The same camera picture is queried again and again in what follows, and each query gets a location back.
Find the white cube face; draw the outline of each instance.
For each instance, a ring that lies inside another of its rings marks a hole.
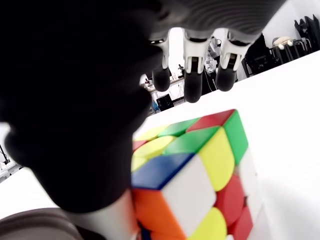
[[[251,195],[246,198],[246,205],[249,208],[251,219],[254,224],[263,205],[258,186],[254,189]]]
[[[187,237],[196,230],[216,202],[216,193],[197,154],[161,191]]]
[[[227,235],[226,238],[225,238],[225,240],[235,240],[235,239],[234,239],[234,236],[232,236],[232,235]]]
[[[240,164],[235,167],[234,173],[241,180],[244,195],[246,197],[250,196],[258,186],[258,177],[249,147],[244,153]]]

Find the green sticker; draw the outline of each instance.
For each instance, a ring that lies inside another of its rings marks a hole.
[[[197,153],[219,128],[219,126],[214,126],[187,132],[170,143],[163,154]]]

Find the gray fabric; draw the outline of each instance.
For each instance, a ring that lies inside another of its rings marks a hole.
[[[41,208],[1,219],[0,240],[83,240],[83,238],[60,208]]]

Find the desk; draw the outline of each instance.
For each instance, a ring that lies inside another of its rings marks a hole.
[[[185,80],[184,77],[178,78],[178,79],[176,79],[176,80],[172,80],[172,81],[170,82],[170,87],[172,87],[173,85],[179,84],[179,83],[183,82],[184,80]],[[148,90],[148,92],[149,92],[151,95],[154,94],[154,93],[156,93],[156,92],[158,92],[158,91],[156,90],[156,88],[155,88],[154,85],[152,85],[152,87],[150,87],[150,88],[147,88],[147,90]]]
[[[320,51],[240,81],[229,92],[214,91],[197,103],[184,103],[152,115],[136,134],[155,126],[238,109],[255,159],[264,220],[269,219],[254,227],[250,240],[318,240],[319,59]],[[53,206],[35,177],[26,171],[22,169],[0,184],[0,193],[8,193],[0,199],[0,204],[6,205],[0,218]],[[265,234],[267,225],[272,237]]]

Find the rubik's cube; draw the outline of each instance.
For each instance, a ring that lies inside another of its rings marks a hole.
[[[152,240],[246,240],[262,208],[234,109],[149,130],[133,143],[131,171]]]

